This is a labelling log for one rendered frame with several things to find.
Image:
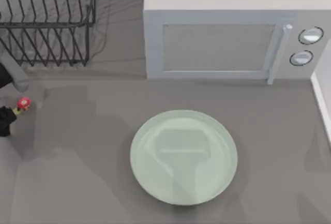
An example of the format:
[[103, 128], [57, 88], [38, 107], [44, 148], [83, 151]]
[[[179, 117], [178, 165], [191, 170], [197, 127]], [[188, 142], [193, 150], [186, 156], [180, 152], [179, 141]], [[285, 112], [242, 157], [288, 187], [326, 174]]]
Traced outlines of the pale green plate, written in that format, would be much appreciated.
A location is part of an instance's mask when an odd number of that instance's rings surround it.
[[193, 110], [151, 117], [134, 135], [129, 157], [135, 179], [149, 195], [179, 206], [202, 204], [223, 193], [238, 165], [228, 130]]

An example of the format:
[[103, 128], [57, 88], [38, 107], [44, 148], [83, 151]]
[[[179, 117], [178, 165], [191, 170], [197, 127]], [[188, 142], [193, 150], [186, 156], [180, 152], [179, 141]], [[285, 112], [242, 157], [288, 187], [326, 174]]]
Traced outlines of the microwave oven door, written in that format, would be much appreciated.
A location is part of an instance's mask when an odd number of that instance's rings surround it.
[[265, 80], [284, 20], [259, 11], [145, 10], [149, 79]]

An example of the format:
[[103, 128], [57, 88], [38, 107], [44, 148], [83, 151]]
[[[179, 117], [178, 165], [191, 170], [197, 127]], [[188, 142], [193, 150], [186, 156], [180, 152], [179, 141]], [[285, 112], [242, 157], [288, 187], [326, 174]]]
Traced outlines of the red and yellow toy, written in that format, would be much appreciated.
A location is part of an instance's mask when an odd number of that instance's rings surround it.
[[20, 98], [16, 107], [13, 109], [15, 115], [20, 115], [21, 113], [28, 111], [31, 108], [31, 100], [28, 97]]

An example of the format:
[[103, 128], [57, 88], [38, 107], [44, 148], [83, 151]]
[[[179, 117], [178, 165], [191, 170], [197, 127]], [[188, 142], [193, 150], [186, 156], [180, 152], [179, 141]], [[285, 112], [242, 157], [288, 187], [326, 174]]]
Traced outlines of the small microwave knob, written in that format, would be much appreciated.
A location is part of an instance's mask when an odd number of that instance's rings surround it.
[[305, 50], [297, 53], [293, 53], [289, 62], [293, 66], [305, 66], [309, 64], [313, 59], [313, 53], [311, 51]]

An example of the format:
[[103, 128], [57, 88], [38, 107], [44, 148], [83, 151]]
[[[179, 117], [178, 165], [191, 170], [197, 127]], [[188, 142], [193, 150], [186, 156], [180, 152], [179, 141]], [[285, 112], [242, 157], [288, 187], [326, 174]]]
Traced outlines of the large microwave knob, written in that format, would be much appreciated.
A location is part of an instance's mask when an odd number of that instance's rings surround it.
[[317, 43], [324, 36], [324, 31], [320, 27], [312, 27], [310, 29], [304, 29], [298, 36], [298, 41], [304, 45], [310, 45]]

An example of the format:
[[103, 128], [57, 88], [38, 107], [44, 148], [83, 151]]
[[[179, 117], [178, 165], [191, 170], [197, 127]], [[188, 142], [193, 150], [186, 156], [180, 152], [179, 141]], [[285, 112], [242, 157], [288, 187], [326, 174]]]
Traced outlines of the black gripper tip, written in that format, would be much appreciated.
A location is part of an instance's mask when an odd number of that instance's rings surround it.
[[3, 106], [0, 108], [0, 137], [10, 136], [10, 125], [17, 119], [12, 108]]

